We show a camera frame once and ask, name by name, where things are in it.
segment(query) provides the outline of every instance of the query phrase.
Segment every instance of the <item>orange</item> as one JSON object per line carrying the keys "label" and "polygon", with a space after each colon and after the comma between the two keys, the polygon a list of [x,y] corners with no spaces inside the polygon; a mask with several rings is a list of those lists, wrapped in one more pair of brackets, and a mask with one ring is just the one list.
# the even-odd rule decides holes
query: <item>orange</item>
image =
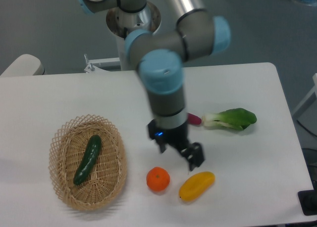
{"label": "orange", "polygon": [[163,191],[167,188],[170,177],[165,169],[155,167],[148,172],[147,185],[152,191]]}

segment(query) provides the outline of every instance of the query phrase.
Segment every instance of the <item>black cable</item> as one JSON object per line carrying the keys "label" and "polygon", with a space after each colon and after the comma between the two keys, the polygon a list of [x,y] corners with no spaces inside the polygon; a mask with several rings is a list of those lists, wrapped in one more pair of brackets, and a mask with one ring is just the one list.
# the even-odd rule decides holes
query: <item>black cable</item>
{"label": "black cable", "polygon": [[302,149],[311,150],[311,151],[317,151],[317,149],[313,149],[313,148],[302,148]]}
{"label": "black cable", "polygon": [[298,123],[298,125],[300,125],[305,131],[307,131],[311,136],[316,137],[317,135],[314,134],[313,132],[311,132],[310,130],[308,130],[299,120],[296,120],[296,122]]}

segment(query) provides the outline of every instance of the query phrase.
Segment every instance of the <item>green leafy vegetable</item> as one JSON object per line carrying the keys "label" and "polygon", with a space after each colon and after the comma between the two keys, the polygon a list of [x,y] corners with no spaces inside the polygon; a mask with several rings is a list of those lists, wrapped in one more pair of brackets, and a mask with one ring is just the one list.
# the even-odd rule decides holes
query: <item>green leafy vegetable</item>
{"label": "green leafy vegetable", "polygon": [[230,109],[219,113],[207,113],[202,117],[205,127],[228,127],[239,131],[257,121],[254,113],[243,108]]}

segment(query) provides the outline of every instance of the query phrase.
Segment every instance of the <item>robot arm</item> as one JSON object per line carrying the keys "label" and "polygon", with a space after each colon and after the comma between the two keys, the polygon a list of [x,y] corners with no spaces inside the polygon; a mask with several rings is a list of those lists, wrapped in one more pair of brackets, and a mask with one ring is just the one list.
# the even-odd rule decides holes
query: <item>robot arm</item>
{"label": "robot arm", "polygon": [[[187,139],[182,64],[226,49],[230,43],[230,29],[223,17],[210,19],[201,0],[166,1],[175,13],[176,29],[153,35],[148,28],[129,28],[124,35],[125,54],[147,91],[154,118],[148,124],[150,138],[157,142],[161,152],[165,151],[166,144],[174,147],[187,160],[191,171],[205,158],[202,146]],[[122,10],[122,2],[116,2]],[[107,0],[101,3],[113,5]],[[97,8],[95,4],[99,3],[90,5],[90,10]]]}

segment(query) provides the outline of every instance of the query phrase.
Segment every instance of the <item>white table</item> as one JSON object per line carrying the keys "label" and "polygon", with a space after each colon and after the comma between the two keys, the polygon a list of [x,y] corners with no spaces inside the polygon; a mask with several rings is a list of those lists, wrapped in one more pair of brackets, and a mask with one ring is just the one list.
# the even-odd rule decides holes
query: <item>white table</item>
{"label": "white table", "polygon": [[[312,189],[276,68],[269,63],[186,68],[189,112],[243,107],[258,118],[242,132],[190,127],[206,161],[188,173],[172,149],[159,154],[148,139],[146,94],[134,72],[68,74],[0,79],[1,226],[46,227],[238,227],[314,221],[303,215],[297,192]],[[95,114],[110,119],[123,137],[128,178],[107,209],[80,213],[53,191],[51,140],[65,122]],[[146,186],[155,167],[168,170],[164,195]],[[179,187],[191,175],[211,171],[215,184],[184,204]]]}

